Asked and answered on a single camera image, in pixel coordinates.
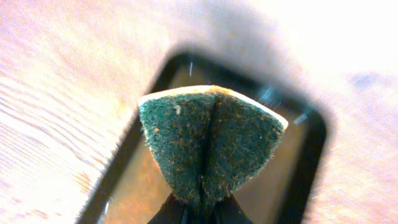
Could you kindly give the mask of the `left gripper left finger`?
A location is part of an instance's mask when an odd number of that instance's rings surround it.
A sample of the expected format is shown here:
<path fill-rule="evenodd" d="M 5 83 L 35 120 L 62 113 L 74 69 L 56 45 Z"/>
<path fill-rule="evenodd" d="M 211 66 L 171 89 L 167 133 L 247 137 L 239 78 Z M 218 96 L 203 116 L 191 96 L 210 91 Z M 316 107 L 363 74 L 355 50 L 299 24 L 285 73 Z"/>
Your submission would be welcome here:
<path fill-rule="evenodd" d="M 148 224 L 186 224 L 187 206 L 171 193 Z"/>

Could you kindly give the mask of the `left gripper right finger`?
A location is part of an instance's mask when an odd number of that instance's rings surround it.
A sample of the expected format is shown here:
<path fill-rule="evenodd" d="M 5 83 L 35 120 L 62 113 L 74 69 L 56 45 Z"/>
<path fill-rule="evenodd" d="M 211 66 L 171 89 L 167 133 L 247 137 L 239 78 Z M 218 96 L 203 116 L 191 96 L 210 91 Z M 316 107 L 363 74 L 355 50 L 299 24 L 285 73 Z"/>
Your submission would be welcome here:
<path fill-rule="evenodd" d="M 233 195 L 217 202 L 214 207 L 214 224 L 253 224 Z"/>

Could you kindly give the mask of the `green and orange sponge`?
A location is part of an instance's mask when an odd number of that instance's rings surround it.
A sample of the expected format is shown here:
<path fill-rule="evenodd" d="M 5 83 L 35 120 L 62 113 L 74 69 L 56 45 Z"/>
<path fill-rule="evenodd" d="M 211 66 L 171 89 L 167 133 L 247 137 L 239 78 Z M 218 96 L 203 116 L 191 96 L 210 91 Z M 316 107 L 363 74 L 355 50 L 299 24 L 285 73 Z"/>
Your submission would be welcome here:
<path fill-rule="evenodd" d="M 146 144 L 166 183 L 203 216 L 259 175 L 289 125 L 257 101 L 216 85 L 151 93 L 138 106 Z"/>

